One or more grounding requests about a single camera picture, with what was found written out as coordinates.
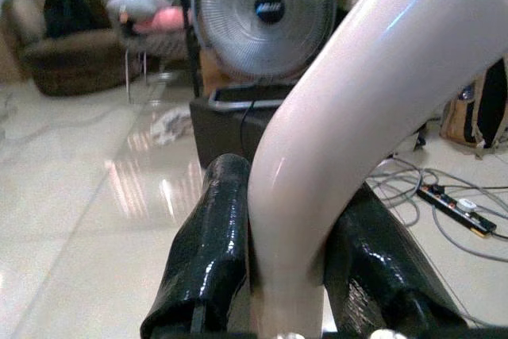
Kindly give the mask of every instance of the fan grille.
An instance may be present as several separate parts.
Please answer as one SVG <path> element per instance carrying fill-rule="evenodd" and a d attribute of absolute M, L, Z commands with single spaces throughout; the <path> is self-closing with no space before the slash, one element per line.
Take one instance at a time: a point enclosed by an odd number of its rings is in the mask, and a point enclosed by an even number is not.
<path fill-rule="evenodd" d="M 202 47 L 241 79 L 300 74 L 328 39 L 335 16 L 335 0 L 282 0 L 283 14 L 272 23 L 256 14 L 260 0 L 193 1 Z"/>

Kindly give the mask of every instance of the brown sofa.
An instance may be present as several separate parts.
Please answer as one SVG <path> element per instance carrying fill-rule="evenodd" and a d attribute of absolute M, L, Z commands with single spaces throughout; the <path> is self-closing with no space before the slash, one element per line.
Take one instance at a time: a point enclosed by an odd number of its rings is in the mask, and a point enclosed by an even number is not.
<path fill-rule="evenodd" d="M 46 37 L 45 0 L 6 0 L 0 30 L 22 77 L 46 95 L 75 95 L 125 83 L 124 53 L 104 5 L 86 0 L 98 29 Z M 133 67 L 138 66 L 134 60 Z"/>

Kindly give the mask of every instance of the power strip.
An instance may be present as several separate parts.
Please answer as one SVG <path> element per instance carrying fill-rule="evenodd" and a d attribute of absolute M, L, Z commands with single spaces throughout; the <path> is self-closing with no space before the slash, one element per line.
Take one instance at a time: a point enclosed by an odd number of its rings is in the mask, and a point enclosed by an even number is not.
<path fill-rule="evenodd" d="M 480 237 L 488 236 L 497 228 L 495 223 L 476 212 L 466 212 L 457 208 L 458 202 L 445 194 L 443 187 L 436 184 L 421 185 L 417 190 L 417 195 Z"/>

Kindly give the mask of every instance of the electric fan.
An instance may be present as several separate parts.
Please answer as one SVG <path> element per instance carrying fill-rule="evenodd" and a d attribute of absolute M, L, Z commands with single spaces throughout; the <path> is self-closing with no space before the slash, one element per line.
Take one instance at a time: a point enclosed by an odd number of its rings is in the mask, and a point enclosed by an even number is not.
<path fill-rule="evenodd" d="M 256 107 L 281 103 L 269 88 L 280 95 L 312 63 L 333 30 L 336 0 L 192 0 L 192 10 L 202 49 L 246 90 L 235 88 L 228 102 L 215 92 L 210 103 L 236 110 L 254 100 Z"/>

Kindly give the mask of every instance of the chair leg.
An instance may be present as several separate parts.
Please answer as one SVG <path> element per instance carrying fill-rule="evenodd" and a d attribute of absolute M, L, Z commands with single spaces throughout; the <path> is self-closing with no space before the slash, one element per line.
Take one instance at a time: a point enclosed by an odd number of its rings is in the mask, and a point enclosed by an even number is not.
<path fill-rule="evenodd" d="M 127 88 L 127 99 L 132 103 L 130 98 L 130 78 L 129 78 L 129 50 L 125 50 L 125 87 Z"/>
<path fill-rule="evenodd" d="M 146 52 L 143 52 L 143 76 L 144 76 L 144 85 L 148 86 L 148 77 L 146 70 Z"/>

